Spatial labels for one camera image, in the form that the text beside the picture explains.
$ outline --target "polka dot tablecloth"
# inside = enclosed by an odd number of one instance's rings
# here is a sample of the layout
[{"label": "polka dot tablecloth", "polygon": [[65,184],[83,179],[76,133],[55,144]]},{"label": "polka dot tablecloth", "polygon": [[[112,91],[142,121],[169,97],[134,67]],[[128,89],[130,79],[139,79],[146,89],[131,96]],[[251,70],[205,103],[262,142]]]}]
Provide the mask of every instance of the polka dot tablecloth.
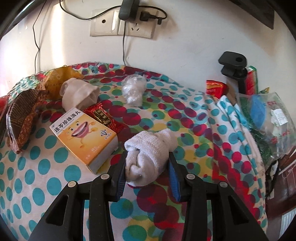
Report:
[{"label": "polka dot tablecloth", "polygon": [[[118,134],[119,149],[100,168],[104,173],[119,161],[123,144],[136,133],[174,131],[178,147],[174,155],[206,182],[226,180],[266,230],[265,186],[260,164],[246,137],[244,119],[226,97],[215,103],[211,96],[185,88],[167,76],[127,66],[83,63],[72,66],[84,80],[100,86],[98,101],[110,115],[126,125]],[[10,92],[12,99],[34,88],[48,72],[22,79]],[[125,104],[121,81],[131,74],[147,75],[142,107]],[[0,144],[0,214],[18,240],[31,232],[67,182],[92,181],[96,175],[78,161],[49,129],[64,110],[61,101],[46,101],[32,128],[24,151],[16,155]],[[88,208],[85,203],[84,240],[88,235]],[[186,203],[172,197],[168,174],[142,188],[125,187],[123,197],[110,204],[115,240],[179,241],[183,232]],[[211,207],[208,205],[208,240],[212,237]]]}]

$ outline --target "smiling lips illustration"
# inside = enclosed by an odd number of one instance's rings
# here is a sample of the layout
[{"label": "smiling lips illustration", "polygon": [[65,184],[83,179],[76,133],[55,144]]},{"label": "smiling lips illustration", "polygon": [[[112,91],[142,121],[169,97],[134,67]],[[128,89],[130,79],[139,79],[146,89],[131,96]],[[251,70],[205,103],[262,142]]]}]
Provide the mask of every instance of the smiling lips illustration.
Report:
[{"label": "smiling lips illustration", "polygon": [[71,136],[83,138],[85,137],[89,132],[89,125],[87,121],[83,122],[78,128],[72,133]]}]

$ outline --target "power socket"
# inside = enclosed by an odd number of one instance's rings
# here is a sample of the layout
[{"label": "power socket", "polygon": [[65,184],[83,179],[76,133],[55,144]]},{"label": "power socket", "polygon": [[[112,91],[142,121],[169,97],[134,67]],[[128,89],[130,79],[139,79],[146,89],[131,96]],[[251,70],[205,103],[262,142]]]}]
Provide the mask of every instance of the power socket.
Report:
[{"label": "power socket", "polygon": [[[92,19],[90,36],[118,35],[119,9],[120,7],[115,8],[100,17]],[[92,12],[92,16],[105,10],[106,9],[96,9]]]},{"label": "power socket", "polygon": [[[158,15],[158,10],[151,8],[142,8],[140,7],[137,12],[136,20],[133,22],[126,22],[126,35],[143,37],[143,38],[152,38],[157,20],[149,19],[147,22],[140,21],[140,15],[142,11],[149,12],[152,15]],[[119,22],[119,31],[118,35],[123,35],[124,33],[124,21],[120,20]]]}]

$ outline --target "red candy wrapper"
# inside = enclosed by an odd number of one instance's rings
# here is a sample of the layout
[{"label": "red candy wrapper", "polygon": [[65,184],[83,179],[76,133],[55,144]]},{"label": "red candy wrapper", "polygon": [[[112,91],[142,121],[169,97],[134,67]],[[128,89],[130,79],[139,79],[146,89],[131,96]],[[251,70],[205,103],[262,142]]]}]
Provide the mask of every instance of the red candy wrapper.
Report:
[{"label": "red candy wrapper", "polygon": [[207,80],[207,94],[212,95],[216,97],[217,99],[220,99],[222,95],[225,94],[227,90],[227,85],[214,80]]},{"label": "red candy wrapper", "polygon": [[116,134],[118,134],[122,129],[124,129],[124,125],[119,123],[118,121],[112,119],[112,117],[103,109],[102,103],[97,103],[86,108],[84,111],[87,115],[94,118],[96,121],[100,122],[104,126],[108,127]]}]

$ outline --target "yellow package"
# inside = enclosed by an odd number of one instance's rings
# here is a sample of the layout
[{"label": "yellow package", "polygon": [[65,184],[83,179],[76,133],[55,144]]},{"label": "yellow package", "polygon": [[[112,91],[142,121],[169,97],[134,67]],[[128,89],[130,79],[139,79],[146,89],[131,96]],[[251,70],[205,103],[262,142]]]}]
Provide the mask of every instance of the yellow package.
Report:
[{"label": "yellow package", "polygon": [[42,81],[40,81],[40,83],[36,86],[36,89],[48,90],[48,99],[59,100],[62,98],[59,94],[62,84],[71,78],[82,80],[83,75],[72,69],[71,66],[53,69]]},{"label": "yellow package", "polygon": [[114,131],[77,108],[61,116],[50,129],[94,174],[118,148]]}]

